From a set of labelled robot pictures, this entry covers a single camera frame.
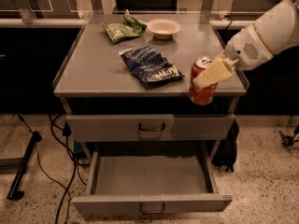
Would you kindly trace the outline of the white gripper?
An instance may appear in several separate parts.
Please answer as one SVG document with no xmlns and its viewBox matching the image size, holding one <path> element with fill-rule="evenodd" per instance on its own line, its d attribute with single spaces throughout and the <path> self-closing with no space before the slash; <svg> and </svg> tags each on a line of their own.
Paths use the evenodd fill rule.
<svg viewBox="0 0 299 224">
<path fill-rule="evenodd" d="M 234 35 L 227 42 L 225 50 L 216 55 L 213 61 L 207 58 L 197 61 L 195 65 L 203 68 L 203 71 L 195 76 L 192 83 L 202 90 L 230 77 L 235 70 L 235 64 L 239 70 L 249 71 L 267 63 L 273 57 L 255 26 L 251 24 Z"/>
</svg>

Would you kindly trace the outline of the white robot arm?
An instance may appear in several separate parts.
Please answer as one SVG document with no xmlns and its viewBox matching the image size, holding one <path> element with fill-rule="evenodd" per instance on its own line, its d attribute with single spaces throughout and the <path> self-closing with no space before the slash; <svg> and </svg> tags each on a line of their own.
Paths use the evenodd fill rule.
<svg viewBox="0 0 299 224">
<path fill-rule="evenodd" d="M 227 79 L 235 69 L 253 70 L 298 45 L 298 2 L 283 0 L 234 35 L 192 84 L 200 91 Z"/>
</svg>

